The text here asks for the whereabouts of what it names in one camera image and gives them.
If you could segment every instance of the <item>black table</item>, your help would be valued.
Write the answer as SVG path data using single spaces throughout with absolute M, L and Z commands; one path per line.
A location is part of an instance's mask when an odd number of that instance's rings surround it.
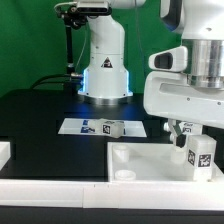
M 146 114 L 142 94 L 118 106 L 97 106 L 66 91 L 16 90 L 0 99 L 0 140 L 11 142 L 1 179 L 107 181 L 107 142 L 169 143 L 166 119 Z M 64 118 L 139 120 L 147 138 L 59 135 Z M 223 168 L 222 130 L 205 128 L 218 140 L 216 163 Z M 222 223 L 224 212 L 0 207 L 0 223 Z

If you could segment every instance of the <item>green wall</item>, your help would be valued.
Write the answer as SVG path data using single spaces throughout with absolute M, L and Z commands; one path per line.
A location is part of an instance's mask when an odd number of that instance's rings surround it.
M 27 89 L 43 76 L 65 72 L 64 25 L 53 10 L 60 2 L 63 0 L 0 1 L 0 96 L 13 89 Z M 159 6 L 159 0 L 146 0 L 138 9 L 143 57 L 138 44 L 135 9 L 113 10 L 114 19 L 126 30 L 125 66 L 130 72 L 130 88 L 136 93 L 144 90 L 145 76 L 150 72 L 149 55 L 180 43 L 180 36 L 170 33 L 160 21 Z M 75 61 L 84 33 L 84 28 L 73 32 Z M 89 43 L 78 71 L 82 72 L 88 63 Z

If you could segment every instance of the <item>white paper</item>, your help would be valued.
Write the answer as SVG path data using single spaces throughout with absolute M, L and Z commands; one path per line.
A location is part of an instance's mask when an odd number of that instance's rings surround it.
M 88 121 L 91 119 L 65 118 L 58 134 L 62 135 L 103 135 L 95 133 L 88 127 Z M 125 132 L 123 136 L 128 137 L 146 137 L 142 121 L 123 121 Z

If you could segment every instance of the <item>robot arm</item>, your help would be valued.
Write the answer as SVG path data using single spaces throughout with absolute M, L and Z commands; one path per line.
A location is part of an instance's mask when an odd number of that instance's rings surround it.
M 224 128 L 224 28 L 220 26 L 224 3 L 221 2 L 182 1 L 182 45 L 149 59 L 150 67 L 156 70 L 145 84 L 144 107 L 149 114 Z
M 84 70 L 79 95 L 96 104 L 118 104 L 129 101 L 129 73 L 125 69 L 123 27 L 110 16 L 111 8 L 133 8 L 145 0 L 79 0 L 67 3 L 67 14 L 74 28 L 88 21 L 91 30 L 90 64 Z

